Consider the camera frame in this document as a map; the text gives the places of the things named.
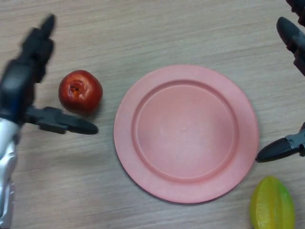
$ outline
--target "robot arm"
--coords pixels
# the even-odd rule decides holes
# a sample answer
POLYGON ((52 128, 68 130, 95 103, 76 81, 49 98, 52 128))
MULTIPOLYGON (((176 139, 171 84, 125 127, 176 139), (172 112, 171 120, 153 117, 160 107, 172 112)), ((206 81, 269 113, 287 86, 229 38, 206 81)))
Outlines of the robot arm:
POLYGON ((60 109, 33 106, 35 84, 43 80, 53 52, 50 36, 54 26, 55 16, 50 15, 40 28, 33 28, 22 43, 22 51, 7 64, 0 80, 0 229, 11 226, 15 193, 11 175, 17 164, 20 129, 25 123, 58 134, 98 133, 96 125, 64 114, 60 109))

